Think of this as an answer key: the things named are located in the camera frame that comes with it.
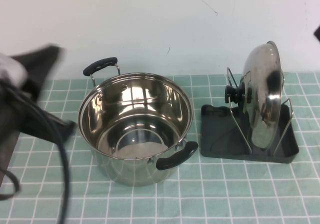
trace black pot handle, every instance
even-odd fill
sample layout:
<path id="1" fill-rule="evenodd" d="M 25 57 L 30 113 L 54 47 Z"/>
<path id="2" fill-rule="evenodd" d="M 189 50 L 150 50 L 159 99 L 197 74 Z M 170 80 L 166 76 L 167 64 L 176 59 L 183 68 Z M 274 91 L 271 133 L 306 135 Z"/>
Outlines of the black pot handle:
<path id="1" fill-rule="evenodd" d="M 109 57 L 109 58 L 97 60 L 96 62 L 92 63 L 91 65 L 89 65 L 83 70 L 83 75 L 85 75 L 86 77 L 89 77 L 93 73 L 100 71 L 103 68 L 106 68 L 109 66 L 117 67 L 117 63 L 118 63 L 118 59 L 116 57 Z"/>
<path id="2" fill-rule="evenodd" d="M 159 158 L 156 161 L 155 167 L 160 171 L 174 168 L 188 160 L 197 149 L 198 143 L 195 141 L 188 141 L 183 150 L 176 152 L 170 157 Z"/>

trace white grout line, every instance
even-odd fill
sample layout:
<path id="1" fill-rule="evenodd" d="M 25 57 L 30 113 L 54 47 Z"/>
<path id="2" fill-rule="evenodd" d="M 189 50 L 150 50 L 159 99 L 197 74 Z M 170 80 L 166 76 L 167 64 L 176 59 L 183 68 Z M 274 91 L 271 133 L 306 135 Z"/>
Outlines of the white grout line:
<path id="1" fill-rule="evenodd" d="M 259 219 L 258 219 L 258 214 L 257 214 L 256 203 L 255 203 L 253 191 L 252 191 L 252 188 L 251 188 L 251 183 L 250 183 L 250 179 L 249 179 L 249 175 L 248 175 L 248 170 L 247 170 L 247 165 L 246 165 L 246 161 L 245 161 L 245 160 L 243 161 L 243 164 L 244 164 L 244 170 L 245 170 L 245 175 L 246 175 L 246 178 L 247 178 L 247 182 L 248 182 L 248 184 L 249 184 L 250 195 L 251 195 L 252 202 L 253 202 L 252 204 L 253 204 L 253 209 L 254 209 L 254 214 L 255 214 L 256 222 L 257 222 L 257 224 L 259 224 Z"/>
<path id="2" fill-rule="evenodd" d="M 283 215 L 283 212 L 282 212 L 282 209 L 281 209 L 279 197 L 278 197 L 277 190 L 276 190 L 276 185 L 275 185 L 274 179 L 273 179 L 272 174 L 271 174 L 269 163 L 267 163 L 266 166 L 268 168 L 268 172 L 269 172 L 269 175 L 270 175 L 270 178 L 271 178 L 271 182 L 272 182 L 272 186 L 273 186 L 273 191 L 274 191 L 274 194 L 275 194 L 275 197 L 276 197 L 276 202 L 278 203 L 278 207 L 279 207 L 279 210 L 280 210 L 280 215 L 282 217 L 282 224 L 285 224 L 284 215 Z"/>
<path id="3" fill-rule="evenodd" d="M 94 161 L 94 156 L 91 156 L 91 162 L 90 164 L 92 165 L 92 162 Z M 86 199 L 88 199 L 86 197 L 87 195 L 87 192 L 88 192 L 88 187 L 89 187 L 89 182 L 90 182 L 90 175 L 91 175 L 91 167 L 89 169 L 89 174 L 88 174 L 88 178 L 87 178 L 87 181 L 86 181 L 86 188 L 85 188 L 85 192 L 84 192 L 84 195 L 83 195 L 83 204 L 82 204 L 82 211 L 81 211 L 81 219 L 80 219 L 80 224 L 82 224 L 82 221 L 84 219 L 84 212 L 85 212 L 85 204 L 86 204 Z"/>

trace pot lid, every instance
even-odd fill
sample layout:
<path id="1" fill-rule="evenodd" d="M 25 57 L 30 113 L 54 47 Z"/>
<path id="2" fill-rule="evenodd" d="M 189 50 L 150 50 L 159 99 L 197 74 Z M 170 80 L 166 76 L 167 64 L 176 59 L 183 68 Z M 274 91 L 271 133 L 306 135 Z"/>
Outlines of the pot lid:
<path id="1" fill-rule="evenodd" d="M 231 101 L 238 103 L 248 125 L 247 141 L 266 150 L 273 143 L 279 123 L 283 75 L 276 44 L 269 41 L 249 54 L 238 88 L 226 88 Z"/>

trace black power cord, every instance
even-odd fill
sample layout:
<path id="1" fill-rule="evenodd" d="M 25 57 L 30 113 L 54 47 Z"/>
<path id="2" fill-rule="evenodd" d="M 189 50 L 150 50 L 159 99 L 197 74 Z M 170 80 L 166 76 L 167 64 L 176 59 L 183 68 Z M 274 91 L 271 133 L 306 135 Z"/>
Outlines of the black power cord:
<path id="1" fill-rule="evenodd" d="M 0 80 L 0 86 L 5 90 L 4 95 L 9 94 L 8 98 L 13 98 L 15 101 L 23 104 L 23 107 L 33 115 L 33 117 L 38 120 L 42 125 L 47 128 L 47 131 L 52 136 L 54 143 L 56 144 L 59 153 L 60 159 L 62 163 L 62 171 L 63 171 L 63 180 L 64 180 L 64 191 L 62 198 L 62 205 L 60 209 L 60 215 L 58 219 L 58 224 L 64 224 L 67 212 L 68 212 L 68 204 L 69 204 L 69 193 L 70 193 L 70 175 L 69 175 L 69 161 L 66 150 L 64 148 L 64 142 L 60 135 L 60 132 L 56 128 L 56 126 L 52 123 L 52 121 L 46 116 L 43 110 L 37 106 L 29 97 L 23 94 L 19 89 L 14 87 L 13 85 Z"/>

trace lid holder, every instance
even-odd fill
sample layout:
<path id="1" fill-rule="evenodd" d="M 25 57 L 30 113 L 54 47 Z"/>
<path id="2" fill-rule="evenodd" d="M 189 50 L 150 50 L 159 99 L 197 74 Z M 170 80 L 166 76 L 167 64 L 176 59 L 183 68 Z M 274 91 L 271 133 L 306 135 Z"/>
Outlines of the lid holder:
<path id="1" fill-rule="evenodd" d="M 226 86 L 226 88 L 225 88 L 225 97 L 224 97 L 224 98 L 225 98 L 225 102 L 226 102 L 226 103 L 229 103 L 230 114 L 231 114 L 231 116 L 232 116 L 232 118 L 233 118 L 236 126 L 238 127 L 239 131 L 241 132 L 241 135 L 242 135 L 242 137 L 243 137 L 243 139 L 244 139 L 244 141 L 245 141 L 245 143 L 246 143 L 246 145 L 247 145 L 247 147 L 248 147 L 248 149 L 249 149 L 249 154 L 252 154 L 251 145 L 250 145 L 249 141 L 247 140 L 247 138 L 245 137 L 245 134 L 244 134 L 244 132 L 242 131 L 241 127 L 239 126 L 239 124 L 238 124 L 238 122 L 237 122 L 237 120 L 236 120 L 236 118 L 235 118 L 235 116 L 234 116 L 234 114 L 233 114 L 233 111 L 232 111 L 232 108 L 233 108 L 232 102 L 237 103 L 237 101 L 232 100 L 232 99 L 231 99 L 231 96 L 232 96 L 232 94 L 234 94 L 233 97 L 235 97 L 236 100 L 240 99 L 241 97 L 239 97 L 237 94 L 239 93 L 239 89 L 240 89 L 241 87 L 238 87 L 238 85 L 237 85 L 237 83 L 236 83 L 236 80 L 235 80 L 235 78 L 234 78 L 234 75 L 232 74 L 232 72 L 231 72 L 231 70 L 230 70 L 229 67 L 226 68 L 226 71 L 227 71 L 227 79 L 228 79 L 228 82 L 229 82 L 230 86 Z M 284 82 L 285 82 L 285 75 L 284 75 L 284 73 L 283 73 L 282 70 L 281 70 L 281 75 L 282 75 L 282 86 L 281 86 L 281 89 L 282 89 L 283 86 L 284 86 Z M 233 88 L 232 82 L 231 82 L 231 80 L 230 80 L 230 76 L 232 77 L 232 80 L 233 80 L 234 85 L 236 86 L 236 88 Z M 285 102 L 283 102 L 282 104 L 285 104 L 286 102 L 289 102 L 289 105 L 290 105 L 290 117 L 289 117 L 289 120 L 288 120 L 288 122 L 287 122 L 287 124 L 286 124 L 286 126 L 285 126 L 285 128 L 284 128 L 284 130 L 283 130 L 283 133 L 282 133 L 282 135 L 281 135 L 281 137 L 280 137 L 280 139 L 279 139 L 279 141 L 278 141 L 278 143 L 277 143 L 277 145 L 276 145 L 276 148 L 274 149 L 274 152 L 273 152 L 272 156 L 274 156 L 274 155 L 276 154 L 276 152 L 277 152 L 277 150 L 278 150 L 278 147 L 280 146 L 280 143 L 281 143 L 283 137 L 285 136 L 285 134 L 286 134 L 286 132 L 287 132 L 287 129 L 288 129 L 290 123 L 291 123 L 291 120 L 292 120 L 292 117 L 293 117 L 293 114 L 294 114 L 293 106 L 292 106 L 292 103 L 291 103 L 290 98 L 288 98 L 288 99 L 287 99 Z"/>

